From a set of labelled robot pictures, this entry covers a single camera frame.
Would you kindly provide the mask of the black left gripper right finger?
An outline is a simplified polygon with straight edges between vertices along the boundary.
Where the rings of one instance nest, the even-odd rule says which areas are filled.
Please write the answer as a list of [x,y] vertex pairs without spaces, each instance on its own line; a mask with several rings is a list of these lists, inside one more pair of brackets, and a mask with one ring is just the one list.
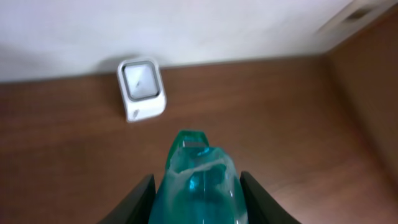
[[249,224],[301,224],[281,207],[249,172],[242,171],[240,183]]

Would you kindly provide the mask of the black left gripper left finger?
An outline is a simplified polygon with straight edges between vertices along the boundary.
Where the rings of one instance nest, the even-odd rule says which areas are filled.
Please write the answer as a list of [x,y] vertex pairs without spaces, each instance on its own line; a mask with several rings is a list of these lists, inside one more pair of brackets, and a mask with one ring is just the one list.
[[155,179],[146,175],[98,224],[148,224],[155,200]]

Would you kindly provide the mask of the blue mouthwash bottle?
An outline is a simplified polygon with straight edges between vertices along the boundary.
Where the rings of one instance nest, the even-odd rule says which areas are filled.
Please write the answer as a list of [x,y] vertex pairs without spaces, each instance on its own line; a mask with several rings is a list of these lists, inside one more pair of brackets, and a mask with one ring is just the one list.
[[204,132],[181,130],[170,148],[149,223],[244,224],[248,211],[232,158]]

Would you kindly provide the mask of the white barcode scanner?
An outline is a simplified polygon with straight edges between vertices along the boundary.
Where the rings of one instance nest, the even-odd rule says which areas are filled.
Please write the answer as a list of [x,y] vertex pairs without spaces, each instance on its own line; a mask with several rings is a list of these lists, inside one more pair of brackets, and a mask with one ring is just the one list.
[[154,118],[165,111],[167,97],[159,64],[154,59],[139,57],[122,61],[117,78],[127,122]]

